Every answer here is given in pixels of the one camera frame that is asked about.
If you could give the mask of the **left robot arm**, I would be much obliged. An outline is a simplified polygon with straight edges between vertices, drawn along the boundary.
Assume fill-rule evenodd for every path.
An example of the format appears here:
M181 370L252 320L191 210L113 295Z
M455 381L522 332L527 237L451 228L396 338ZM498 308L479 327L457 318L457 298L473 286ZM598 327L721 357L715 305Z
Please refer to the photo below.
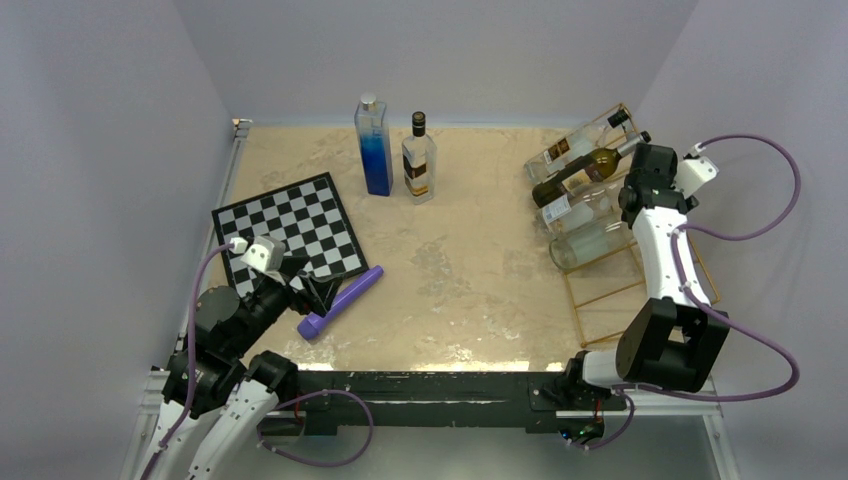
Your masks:
M266 277L246 297L229 286L203 290L212 259L204 258L194 275L185 344L165 368L154 435L137 479L210 478L260 415L292 405L298 395L293 361L275 353L243 358L285 311L327 316L343 282L340 275L298 272L301 289Z

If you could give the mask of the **blue square glass bottle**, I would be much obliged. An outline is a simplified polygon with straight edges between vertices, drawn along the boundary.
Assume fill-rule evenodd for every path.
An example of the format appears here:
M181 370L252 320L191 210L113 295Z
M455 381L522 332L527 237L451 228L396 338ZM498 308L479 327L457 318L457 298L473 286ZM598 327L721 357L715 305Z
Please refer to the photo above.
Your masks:
M354 114L354 125L367 192L388 197L394 177L385 114L385 102L379 101L373 93L363 93Z

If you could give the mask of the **clear wine bottle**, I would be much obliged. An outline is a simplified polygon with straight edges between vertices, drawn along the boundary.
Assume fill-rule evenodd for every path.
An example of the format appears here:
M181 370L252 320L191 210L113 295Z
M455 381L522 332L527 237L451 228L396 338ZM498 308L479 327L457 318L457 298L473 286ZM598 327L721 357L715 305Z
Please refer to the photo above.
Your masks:
M552 240L549 244L549 254L557 268L570 272L628 246L633 240L632 231L627 224L612 216L591 221Z

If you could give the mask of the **clear square black-label bottle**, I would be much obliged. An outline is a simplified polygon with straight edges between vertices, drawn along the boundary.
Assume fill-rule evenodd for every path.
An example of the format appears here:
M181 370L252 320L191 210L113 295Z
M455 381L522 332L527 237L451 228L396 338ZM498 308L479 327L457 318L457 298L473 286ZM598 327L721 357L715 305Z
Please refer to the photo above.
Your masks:
M412 202L422 204L435 194L437 147L427 131L424 112L411 115L411 126L411 135L401 143L404 182Z

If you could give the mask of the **clear round short bottle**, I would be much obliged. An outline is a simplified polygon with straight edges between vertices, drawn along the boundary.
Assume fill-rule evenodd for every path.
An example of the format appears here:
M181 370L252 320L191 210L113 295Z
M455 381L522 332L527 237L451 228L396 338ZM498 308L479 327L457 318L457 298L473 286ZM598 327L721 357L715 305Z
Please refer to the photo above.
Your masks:
M594 184L573 199L562 197L538 209L536 219L552 235L564 235L614 213L618 209L618 194L622 186L622 177L611 182Z

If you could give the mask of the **dark green wine bottle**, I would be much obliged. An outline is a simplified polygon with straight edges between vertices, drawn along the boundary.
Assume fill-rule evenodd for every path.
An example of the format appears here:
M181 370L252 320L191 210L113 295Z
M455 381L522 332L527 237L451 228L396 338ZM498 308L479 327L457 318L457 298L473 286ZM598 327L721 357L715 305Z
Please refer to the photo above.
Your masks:
M606 181L618 170L624 157L651 139L648 131L642 131L616 148L596 148L578 157L533 187L532 199L536 207L543 208L561 197L573 199L584 186Z

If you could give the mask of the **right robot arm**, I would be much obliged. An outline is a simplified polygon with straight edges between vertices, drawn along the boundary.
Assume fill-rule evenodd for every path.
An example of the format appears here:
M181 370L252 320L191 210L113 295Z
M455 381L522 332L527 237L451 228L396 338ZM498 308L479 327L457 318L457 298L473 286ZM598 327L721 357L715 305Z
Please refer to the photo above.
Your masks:
M615 349L581 351L567 363L561 392L569 404L584 407L618 386L696 393L706 383L729 328L702 309L710 299L683 227L699 204L695 191L716 174L705 157L635 148L619 206L641 252L647 300Z

